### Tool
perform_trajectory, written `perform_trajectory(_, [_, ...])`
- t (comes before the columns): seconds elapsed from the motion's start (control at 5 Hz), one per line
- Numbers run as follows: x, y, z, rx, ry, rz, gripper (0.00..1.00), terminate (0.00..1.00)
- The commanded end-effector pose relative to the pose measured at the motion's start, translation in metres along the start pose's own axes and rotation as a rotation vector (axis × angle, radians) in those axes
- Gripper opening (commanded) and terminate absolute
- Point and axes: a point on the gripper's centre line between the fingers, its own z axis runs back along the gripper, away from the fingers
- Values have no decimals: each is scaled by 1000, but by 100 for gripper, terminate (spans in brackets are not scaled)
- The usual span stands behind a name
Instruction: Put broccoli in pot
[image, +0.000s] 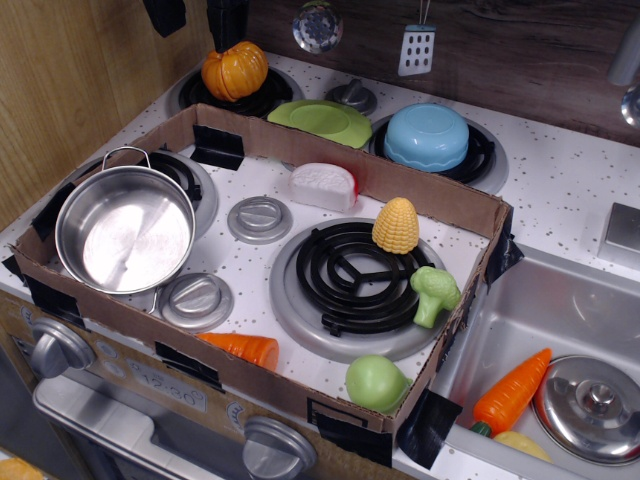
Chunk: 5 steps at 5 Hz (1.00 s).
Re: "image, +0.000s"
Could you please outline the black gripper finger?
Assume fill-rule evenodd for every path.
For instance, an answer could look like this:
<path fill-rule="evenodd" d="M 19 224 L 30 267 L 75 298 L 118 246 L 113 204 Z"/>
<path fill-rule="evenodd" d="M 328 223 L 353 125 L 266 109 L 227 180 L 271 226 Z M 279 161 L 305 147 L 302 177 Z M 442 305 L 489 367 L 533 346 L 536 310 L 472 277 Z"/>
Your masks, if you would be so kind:
<path fill-rule="evenodd" d="M 186 5 L 183 0 L 144 0 L 143 4 L 154 30 L 162 38 L 186 25 Z"/>
<path fill-rule="evenodd" d="M 208 0 L 207 19 L 216 50 L 229 50 L 246 37 L 248 0 Z"/>

